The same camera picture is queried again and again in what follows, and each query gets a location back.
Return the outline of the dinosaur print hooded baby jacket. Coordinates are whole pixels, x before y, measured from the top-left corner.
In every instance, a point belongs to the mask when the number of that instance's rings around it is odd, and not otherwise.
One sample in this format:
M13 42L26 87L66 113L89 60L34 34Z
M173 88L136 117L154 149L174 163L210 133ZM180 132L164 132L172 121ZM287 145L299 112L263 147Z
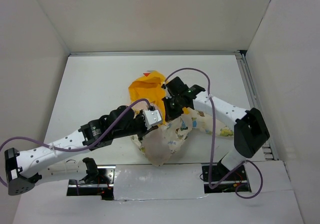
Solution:
M128 88L131 101L146 98L165 116L162 98L165 96L161 88L165 76L157 71L146 72L136 79ZM188 138L189 133L197 129L212 135L212 116L199 110L183 108L182 116L171 122L163 121L159 128L147 134L142 140L133 135L131 140L154 166L161 166L177 153Z

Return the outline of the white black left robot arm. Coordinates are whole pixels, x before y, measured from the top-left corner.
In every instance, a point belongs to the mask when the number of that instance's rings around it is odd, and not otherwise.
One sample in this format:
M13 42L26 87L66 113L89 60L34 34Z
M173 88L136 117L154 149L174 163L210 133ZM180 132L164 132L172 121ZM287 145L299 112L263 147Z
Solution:
M109 184L93 158L85 157L76 162L72 157L109 146L114 139L135 134L142 138L156 129L161 119L152 106L137 114L131 106L120 106L50 144L42 143L38 148L25 151L7 149L4 152L4 185L8 194L21 195L37 185L64 179L85 184L102 180Z

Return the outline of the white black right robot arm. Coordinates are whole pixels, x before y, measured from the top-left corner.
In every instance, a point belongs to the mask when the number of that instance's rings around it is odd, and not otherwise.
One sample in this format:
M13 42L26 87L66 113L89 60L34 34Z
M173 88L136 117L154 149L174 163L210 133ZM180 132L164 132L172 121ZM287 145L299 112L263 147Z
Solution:
M234 106L208 94L199 85L188 87L179 77L175 77L161 86L165 90L163 97L165 121L170 122L183 114L183 108L191 108L204 114L214 114L234 133L233 147L219 161L220 178L229 180L235 175L235 167L252 158L268 141L270 134L260 110L246 110Z

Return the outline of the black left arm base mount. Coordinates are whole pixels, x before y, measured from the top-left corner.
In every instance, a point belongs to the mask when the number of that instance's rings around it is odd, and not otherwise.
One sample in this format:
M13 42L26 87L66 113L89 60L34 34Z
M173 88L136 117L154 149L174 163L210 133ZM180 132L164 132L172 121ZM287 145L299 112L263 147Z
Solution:
M115 181L115 165L97 165L93 158L86 157L85 175L82 178L68 181L67 196L100 196L102 200L114 200L113 185Z

